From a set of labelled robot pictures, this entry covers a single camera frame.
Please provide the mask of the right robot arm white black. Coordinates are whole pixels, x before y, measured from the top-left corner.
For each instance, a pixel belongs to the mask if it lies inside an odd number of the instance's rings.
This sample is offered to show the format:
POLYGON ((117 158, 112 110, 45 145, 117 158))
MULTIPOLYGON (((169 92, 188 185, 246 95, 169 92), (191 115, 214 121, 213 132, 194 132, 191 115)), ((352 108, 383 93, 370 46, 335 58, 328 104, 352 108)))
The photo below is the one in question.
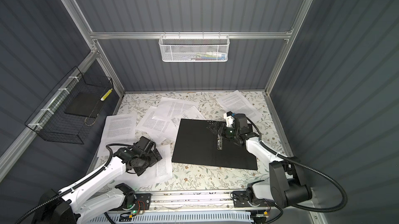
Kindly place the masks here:
POLYGON ((217 149, 225 142, 245 148, 257 159, 269 163, 269 182, 250 183, 246 195, 249 204, 270 200, 281 208, 294 206, 312 198, 303 169, 293 162, 273 154, 262 140, 262 133, 255 123, 243 113, 227 112, 223 122, 210 124, 207 129, 217 136, 217 149))

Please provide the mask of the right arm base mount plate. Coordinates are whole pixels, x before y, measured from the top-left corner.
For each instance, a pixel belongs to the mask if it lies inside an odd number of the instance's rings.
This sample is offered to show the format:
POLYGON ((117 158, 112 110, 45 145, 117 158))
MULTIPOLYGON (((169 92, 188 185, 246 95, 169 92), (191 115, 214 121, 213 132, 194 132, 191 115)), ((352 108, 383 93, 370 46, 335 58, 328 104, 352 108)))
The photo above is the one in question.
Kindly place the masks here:
POLYGON ((230 198, 233 201, 234 207, 246 208, 246 207, 271 207, 274 202, 273 199, 258 199, 255 195, 248 190, 232 191, 230 198))

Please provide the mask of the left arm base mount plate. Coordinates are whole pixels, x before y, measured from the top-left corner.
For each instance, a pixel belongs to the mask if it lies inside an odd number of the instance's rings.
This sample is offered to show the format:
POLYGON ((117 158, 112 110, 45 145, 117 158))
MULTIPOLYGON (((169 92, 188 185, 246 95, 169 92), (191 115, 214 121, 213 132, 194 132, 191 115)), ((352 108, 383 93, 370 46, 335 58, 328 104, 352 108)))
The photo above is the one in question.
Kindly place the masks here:
POLYGON ((149 209, 151 204, 152 194, 150 193, 139 193, 135 196, 129 196, 127 200, 124 200, 120 207, 111 209, 111 211, 146 211, 149 209))

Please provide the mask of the red folder black inside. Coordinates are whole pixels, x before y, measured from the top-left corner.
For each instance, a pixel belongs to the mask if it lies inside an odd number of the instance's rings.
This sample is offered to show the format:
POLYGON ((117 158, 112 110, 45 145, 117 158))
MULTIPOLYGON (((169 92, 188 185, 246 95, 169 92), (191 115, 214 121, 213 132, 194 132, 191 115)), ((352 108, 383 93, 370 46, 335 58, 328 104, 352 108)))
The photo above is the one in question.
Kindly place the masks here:
POLYGON ((210 120, 182 119, 171 161, 256 171, 257 158, 245 147, 223 141, 222 149, 218 149, 218 136, 208 128, 215 123, 210 120))

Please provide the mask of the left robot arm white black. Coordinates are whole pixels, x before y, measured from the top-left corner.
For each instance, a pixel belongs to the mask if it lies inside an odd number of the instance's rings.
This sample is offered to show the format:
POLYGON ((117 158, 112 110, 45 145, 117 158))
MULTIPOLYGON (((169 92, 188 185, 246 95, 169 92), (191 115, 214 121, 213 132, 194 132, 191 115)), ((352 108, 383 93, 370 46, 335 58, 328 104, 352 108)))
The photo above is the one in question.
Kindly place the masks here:
POLYGON ((130 216, 145 211, 149 206, 137 198, 132 187, 121 182, 101 195, 94 196, 100 189, 124 174, 141 176, 148 168, 162 160, 156 143, 146 137, 128 144, 106 145, 109 157, 104 164, 73 184, 43 194, 38 206, 24 217, 33 216, 34 224, 84 224, 108 211, 122 209, 130 216))

